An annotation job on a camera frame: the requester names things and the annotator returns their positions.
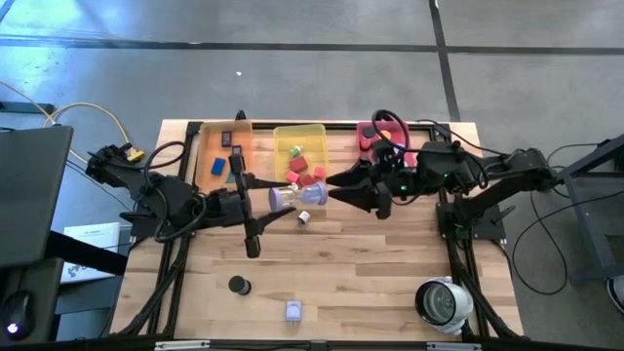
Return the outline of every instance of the pink block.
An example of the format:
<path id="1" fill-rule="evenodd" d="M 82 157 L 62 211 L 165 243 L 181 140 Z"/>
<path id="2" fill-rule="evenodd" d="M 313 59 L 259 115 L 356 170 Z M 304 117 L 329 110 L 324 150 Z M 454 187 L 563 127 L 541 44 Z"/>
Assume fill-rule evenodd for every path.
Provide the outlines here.
<path id="1" fill-rule="evenodd" d="M 290 160 L 289 165 L 291 166 L 291 171 L 295 173 L 301 173 L 308 169 L 308 163 L 305 162 L 303 156 Z"/>
<path id="2" fill-rule="evenodd" d="M 299 181 L 299 175 L 293 171 L 286 173 L 286 180 L 290 183 L 296 183 Z"/>
<path id="3" fill-rule="evenodd" d="M 316 182 L 316 179 L 312 177 L 312 175 L 305 175 L 302 179 L 301 179 L 301 185 L 303 186 L 308 186 L 308 185 L 312 185 Z"/>
<path id="4" fill-rule="evenodd" d="M 325 169 L 323 167 L 317 167 L 314 169 L 314 178 L 317 180 L 325 179 Z"/>

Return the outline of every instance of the white paper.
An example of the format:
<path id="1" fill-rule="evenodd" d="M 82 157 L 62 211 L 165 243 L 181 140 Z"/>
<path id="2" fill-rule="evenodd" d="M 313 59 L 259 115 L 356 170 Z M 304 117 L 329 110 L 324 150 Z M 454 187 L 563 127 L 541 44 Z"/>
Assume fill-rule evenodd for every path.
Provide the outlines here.
<path id="1" fill-rule="evenodd" d="M 117 247 L 117 245 L 119 245 L 118 222 L 65 227 L 64 234 L 97 248 L 108 248 L 107 250 L 114 253 L 117 253 L 119 249 Z M 93 268 L 66 262 L 62 267 L 60 283 L 78 283 L 112 276 L 113 275 L 110 273 L 100 272 Z"/>

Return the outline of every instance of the gray floor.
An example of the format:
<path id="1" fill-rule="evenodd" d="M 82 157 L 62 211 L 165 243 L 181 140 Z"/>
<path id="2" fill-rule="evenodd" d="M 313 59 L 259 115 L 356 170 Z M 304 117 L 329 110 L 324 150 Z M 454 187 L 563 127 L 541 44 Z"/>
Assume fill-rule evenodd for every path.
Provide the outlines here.
<path id="1" fill-rule="evenodd" d="M 624 3 L 615 0 L 438 0 L 456 46 L 622 47 Z M 426 0 L 17 0 L 0 23 L 7 38 L 56 36 L 155 41 L 435 43 Z M 501 150 L 602 141 L 624 131 L 621 56 L 449 55 L 462 121 Z M 165 118 L 368 119 L 388 108 L 405 119 L 447 121 L 433 53 L 155 51 L 0 47 L 0 80 L 40 101 L 92 101 L 123 120 L 135 144 L 153 147 Z M 0 91 L 0 100 L 17 99 Z M 0 125 L 39 127 L 38 116 L 2 115 Z M 74 148 L 86 154 L 122 139 L 87 109 L 67 113 Z M 587 149 L 558 154 L 568 164 Z M 124 191 L 113 191 L 126 204 Z M 535 196 L 546 214 L 568 204 Z M 505 202 L 510 244 L 534 221 L 527 194 Z M 117 220 L 123 208 L 66 172 L 53 227 Z M 547 219 L 571 271 L 587 267 L 572 212 Z M 519 270 L 543 290 L 563 267 L 541 229 L 518 248 Z M 538 340 L 624 347 L 624 317 L 602 283 L 540 296 L 516 282 L 526 334 Z"/>

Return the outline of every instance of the white camera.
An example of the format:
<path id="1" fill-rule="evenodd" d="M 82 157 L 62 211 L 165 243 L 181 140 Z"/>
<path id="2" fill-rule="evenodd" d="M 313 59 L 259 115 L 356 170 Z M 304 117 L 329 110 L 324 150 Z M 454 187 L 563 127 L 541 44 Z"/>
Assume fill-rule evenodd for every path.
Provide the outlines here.
<path id="1" fill-rule="evenodd" d="M 433 278 L 416 291 L 416 311 L 425 322 L 443 333 L 461 334 L 472 313 L 472 296 L 454 284 L 451 277 Z"/>

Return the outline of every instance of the wooden tabletop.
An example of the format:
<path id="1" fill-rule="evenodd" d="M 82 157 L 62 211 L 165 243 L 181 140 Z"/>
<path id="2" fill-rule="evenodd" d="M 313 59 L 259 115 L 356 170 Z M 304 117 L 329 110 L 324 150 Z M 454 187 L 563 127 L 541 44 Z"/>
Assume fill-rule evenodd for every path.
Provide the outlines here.
<path id="1" fill-rule="evenodd" d="M 188 122 L 163 121 L 158 145 L 184 140 Z M 450 125 L 454 132 L 479 144 L 475 124 Z M 332 175 L 353 165 L 357 147 L 353 131 L 328 131 L 327 135 L 328 174 Z M 413 147 L 428 140 L 422 132 L 412 132 L 410 138 Z M 196 155 L 197 144 L 191 155 Z M 481 155 L 479 150 L 464 147 Z M 154 162 L 177 153 L 173 148 L 166 150 Z M 272 131 L 254 131 L 254 166 L 248 171 L 273 179 L 273 158 Z M 191 157 L 189 172 L 194 163 Z M 177 169 L 174 164 L 159 171 L 176 175 Z M 267 190 L 252 190 L 251 197 L 254 215 L 268 213 Z M 420 197 L 409 206 L 393 207 L 390 218 L 377 220 L 374 214 L 330 199 L 324 207 L 306 208 L 312 219 L 304 228 L 297 227 L 296 214 L 268 226 L 260 237 L 258 259 L 246 258 L 241 226 L 199 231 L 188 256 L 175 337 L 455 339 L 424 323 L 413 307 L 415 291 L 424 281 L 450 273 L 446 245 L 439 238 L 434 216 L 437 201 L 437 196 Z M 505 257 L 490 242 L 476 241 L 474 251 L 482 291 L 508 326 L 522 333 Z M 114 314 L 114 332 L 132 320 L 152 293 L 161 252 L 162 246 L 153 240 L 132 251 Z M 227 288 L 234 275 L 253 284 L 250 295 L 239 296 Z M 168 292 L 160 329 L 169 299 Z M 303 303 L 303 321 L 292 326 L 285 322 L 285 314 L 286 301 L 294 299 Z"/>

